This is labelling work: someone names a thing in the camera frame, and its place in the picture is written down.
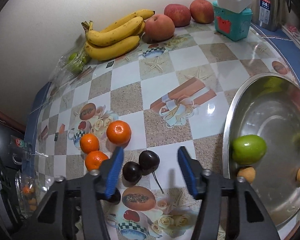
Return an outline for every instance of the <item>white wall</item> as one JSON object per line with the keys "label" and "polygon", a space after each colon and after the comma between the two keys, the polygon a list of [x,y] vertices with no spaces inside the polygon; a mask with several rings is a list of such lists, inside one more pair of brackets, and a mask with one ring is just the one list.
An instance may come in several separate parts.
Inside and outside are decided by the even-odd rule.
{"label": "white wall", "polygon": [[193,0],[9,0],[0,13],[0,110],[23,124],[58,58],[83,35],[82,21],[102,29],[132,11],[163,13]]}

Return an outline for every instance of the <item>banana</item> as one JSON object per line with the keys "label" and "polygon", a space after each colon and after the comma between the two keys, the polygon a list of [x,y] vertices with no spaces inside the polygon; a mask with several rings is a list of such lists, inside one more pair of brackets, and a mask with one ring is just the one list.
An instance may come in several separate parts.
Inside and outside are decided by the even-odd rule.
{"label": "banana", "polygon": [[146,19],[150,18],[152,15],[154,15],[154,11],[147,10],[147,9],[138,10],[138,11],[135,11],[131,14],[128,14],[125,17],[123,17],[123,18],[117,20],[116,22],[110,24],[107,28],[103,29],[100,32],[101,33],[106,33],[106,32],[112,31],[115,28],[118,28],[119,26],[125,24],[129,20],[133,19],[134,17],[141,16],[143,18],[143,20],[146,20]]}
{"label": "banana", "polygon": [[97,46],[110,46],[131,36],[142,25],[142,23],[143,19],[139,16],[129,20],[112,31],[100,33],[92,29],[93,22],[90,22],[87,40]]}
{"label": "banana", "polygon": [[145,25],[146,25],[146,23],[143,21],[143,23],[140,25],[140,27],[138,29],[136,29],[136,31],[133,33],[132,36],[136,36],[136,35],[144,33]]}
{"label": "banana", "polygon": [[108,60],[119,57],[139,45],[139,36],[130,36],[118,43],[108,47],[98,47],[89,41],[86,41],[84,48],[86,53],[97,60]]}

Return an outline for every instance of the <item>stainless steel tray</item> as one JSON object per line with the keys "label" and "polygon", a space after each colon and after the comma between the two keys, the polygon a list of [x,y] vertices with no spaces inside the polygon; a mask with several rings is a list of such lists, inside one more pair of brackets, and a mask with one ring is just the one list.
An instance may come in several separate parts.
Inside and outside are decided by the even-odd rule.
{"label": "stainless steel tray", "polygon": [[237,91],[229,108],[223,136],[222,173],[235,178],[240,166],[231,142],[257,134],[267,144],[265,156],[251,166],[256,170],[253,189],[277,227],[300,209],[300,89],[276,73],[258,74]]}

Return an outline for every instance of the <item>thermos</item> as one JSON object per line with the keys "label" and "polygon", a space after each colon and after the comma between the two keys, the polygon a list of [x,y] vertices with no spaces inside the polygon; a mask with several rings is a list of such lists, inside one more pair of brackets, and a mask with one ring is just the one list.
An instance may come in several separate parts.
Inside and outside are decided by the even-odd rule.
{"label": "thermos", "polygon": [[252,22],[269,31],[275,31],[281,20],[282,1],[252,0]]}

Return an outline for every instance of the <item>teal plastic box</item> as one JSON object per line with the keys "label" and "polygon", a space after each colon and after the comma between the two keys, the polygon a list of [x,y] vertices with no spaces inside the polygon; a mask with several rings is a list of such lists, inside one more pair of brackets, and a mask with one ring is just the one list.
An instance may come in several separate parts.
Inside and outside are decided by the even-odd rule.
{"label": "teal plastic box", "polygon": [[214,25],[218,32],[233,41],[248,36],[252,11],[245,8],[241,13],[234,13],[218,6],[217,1],[212,3],[214,11]]}

